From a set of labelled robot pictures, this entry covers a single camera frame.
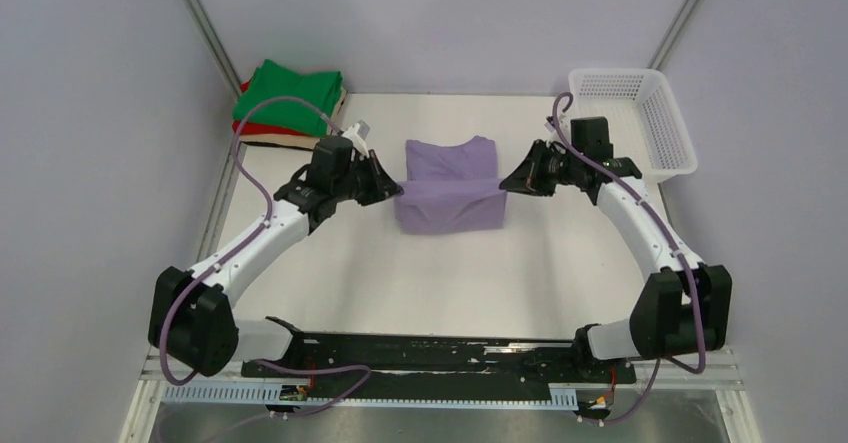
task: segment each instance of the purple cloth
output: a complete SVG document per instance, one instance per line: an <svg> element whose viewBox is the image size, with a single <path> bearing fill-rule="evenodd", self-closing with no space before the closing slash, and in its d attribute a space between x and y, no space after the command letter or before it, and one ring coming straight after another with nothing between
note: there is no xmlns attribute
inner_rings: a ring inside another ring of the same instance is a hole
<svg viewBox="0 0 848 443"><path fill-rule="evenodd" d="M394 198L395 217L412 234L443 234L503 228L506 192L497 177L495 142L475 136L442 147L409 140L410 181Z"/></svg>

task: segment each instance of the cloth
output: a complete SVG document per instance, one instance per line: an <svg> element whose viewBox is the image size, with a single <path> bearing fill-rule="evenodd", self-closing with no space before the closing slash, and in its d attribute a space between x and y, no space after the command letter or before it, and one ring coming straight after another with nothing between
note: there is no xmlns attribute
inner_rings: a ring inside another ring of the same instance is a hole
<svg viewBox="0 0 848 443"><path fill-rule="evenodd" d="M338 71L300 75L265 60L253 73L250 87L233 108L233 119L241 121L257 104L283 95L303 98L331 115L341 94L342 75ZM254 113L250 122L281 126L311 136L327 135L327 124L312 110L294 101L268 105Z"/></svg>
<svg viewBox="0 0 848 443"><path fill-rule="evenodd" d="M481 136L450 147L407 141L409 181L393 199L395 218L412 234L503 228L506 192L497 166L495 142Z"/></svg>

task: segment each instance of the gray wall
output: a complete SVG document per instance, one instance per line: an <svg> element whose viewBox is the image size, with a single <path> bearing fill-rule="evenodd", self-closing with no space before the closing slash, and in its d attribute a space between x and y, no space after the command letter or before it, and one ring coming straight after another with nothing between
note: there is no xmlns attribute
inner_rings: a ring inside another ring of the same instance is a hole
<svg viewBox="0 0 848 443"><path fill-rule="evenodd" d="M734 275L730 343L768 442L844 441L848 0L705 0L665 72L698 154L667 185Z"/></svg>
<svg viewBox="0 0 848 443"><path fill-rule="evenodd" d="M264 58L359 92L552 94L646 66L683 0L203 0L242 79Z"/></svg>
<svg viewBox="0 0 848 443"><path fill-rule="evenodd" d="M0 432L114 441L231 96L181 0L0 0Z"/></svg>

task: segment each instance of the green cloth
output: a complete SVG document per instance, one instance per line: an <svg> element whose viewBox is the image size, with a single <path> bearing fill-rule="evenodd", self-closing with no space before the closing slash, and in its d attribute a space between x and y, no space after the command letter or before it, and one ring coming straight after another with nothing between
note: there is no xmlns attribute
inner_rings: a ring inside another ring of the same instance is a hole
<svg viewBox="0 0 848 443"><path fill-rule="evenodd" d="M338 71L300 75L265 60L253 73L250 86L233 108L233 119L241 121L254 106L275 96L297 96L317 106L328 116L342 94ZM327 136L327 124L312 110L295 101L281 101L257 111L251 123L280 126L313 136Z"/></svg>

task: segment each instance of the basket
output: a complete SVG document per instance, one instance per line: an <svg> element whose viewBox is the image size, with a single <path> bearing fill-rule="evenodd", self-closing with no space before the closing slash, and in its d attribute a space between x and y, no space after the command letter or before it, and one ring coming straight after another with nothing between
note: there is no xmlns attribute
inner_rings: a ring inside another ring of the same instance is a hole
<svg viewBox="0 0 848 443"><path fill-rule="evenodd" d="M659 71L578 69L569 73L568 83L574 109L566 120L606 117L616 157L633 159L645 180L659 183L698 168L680 109Z"/></svg>

